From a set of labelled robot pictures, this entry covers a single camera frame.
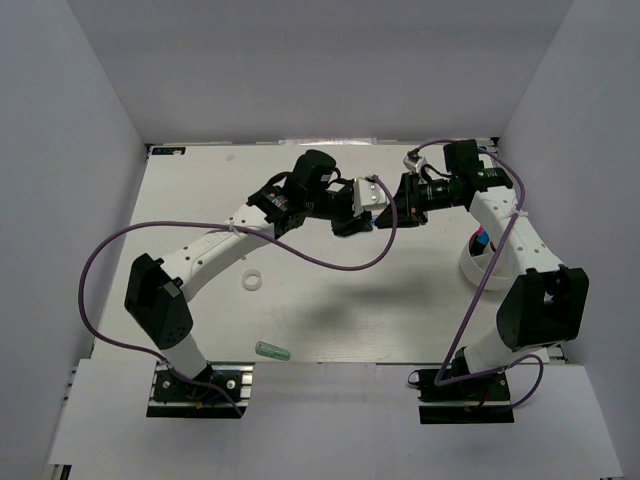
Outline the blue black highlighter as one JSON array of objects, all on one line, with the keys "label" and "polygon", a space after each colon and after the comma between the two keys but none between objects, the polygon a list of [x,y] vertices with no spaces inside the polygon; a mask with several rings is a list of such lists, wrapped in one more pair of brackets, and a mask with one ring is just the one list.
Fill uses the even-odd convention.
[{"label": "blue black highlighter", "polygon": [[469,249],[474,255],[480,255],[484,252],[489,243],[490,239],[487,233],[484,237],[479,237],[476,232],[472,236]]}]

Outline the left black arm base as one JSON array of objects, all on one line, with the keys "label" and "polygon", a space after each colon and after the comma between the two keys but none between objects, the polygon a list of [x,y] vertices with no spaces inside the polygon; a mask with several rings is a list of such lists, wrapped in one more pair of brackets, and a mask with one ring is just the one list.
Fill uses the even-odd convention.
[{"label": "left black arm base", "polygon": [[249,405],[253,383],[253,364],[210,365],[211,375],[201,382],[218,390],[196,386],[178,379],[166,365],[157,364],[146,409],[147,418],[240,419]]}]

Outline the green translucent cap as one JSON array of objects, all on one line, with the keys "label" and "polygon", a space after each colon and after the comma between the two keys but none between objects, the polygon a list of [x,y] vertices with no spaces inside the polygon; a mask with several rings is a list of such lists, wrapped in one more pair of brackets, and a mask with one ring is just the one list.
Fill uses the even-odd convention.
[{"label": "green translucent cap", "polygon": [[278,361],[289,361],[291,358],[291,353],[288,350],[264,341],[258,341],[256,343],[255,353],[259,356]]}]

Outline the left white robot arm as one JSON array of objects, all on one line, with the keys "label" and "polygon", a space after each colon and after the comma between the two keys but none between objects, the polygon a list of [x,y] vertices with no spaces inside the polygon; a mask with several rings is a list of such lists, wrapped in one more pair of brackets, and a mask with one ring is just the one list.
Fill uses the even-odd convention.
[{"label": "left white robot arm", "polygon": [[180,391],[202,398],[212,377],[191,333],[188,304],[196,294],[235,262],[308,218],[328,220],[336,235],[349,236],[371,230],[373,211],[386,206],[387,196],[372,178],[346,180],[334,158],[308,150],[292,171],[274,175],[250,195],[221,229],[157,259],[148,254],[136,258],[125,309],[178,372]]}]

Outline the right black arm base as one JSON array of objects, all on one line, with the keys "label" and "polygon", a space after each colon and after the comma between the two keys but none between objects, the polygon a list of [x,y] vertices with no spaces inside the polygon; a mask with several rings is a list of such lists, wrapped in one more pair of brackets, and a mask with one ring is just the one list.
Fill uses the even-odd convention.
[{"label": "right black arm base", "polygon": [[504,373],[437,386],[439,368],[421,368],[407,377],[419,392],[421,425],[512,424],[511,392]]}]

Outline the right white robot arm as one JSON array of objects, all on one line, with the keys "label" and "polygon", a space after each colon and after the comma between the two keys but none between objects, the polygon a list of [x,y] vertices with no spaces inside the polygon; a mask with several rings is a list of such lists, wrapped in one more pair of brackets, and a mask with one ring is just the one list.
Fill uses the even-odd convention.
[{"label": "right white robot arm", "polygon": [[[476,291],[435,380],[472,399],[486,389],[487,375],[578,336],[589,278],[546,246],[523,209],[525,187],[511,167],[496,154],[490,156],[495,167],[486,167],[481,158],[487,151],[474,140],[445,141],[442,146],[446,171],[437,179],[423,178],[429,165],[419,148],[407,153],[407,171],[374,224],[379,229],[413,228],[425,224],[431,211],[463,207],[487,235],[486,242],[469,243],[481,250],[475,265],[463,270]],[[495,324],[463,346],[463,333],[498,267],[510,283]]]}]

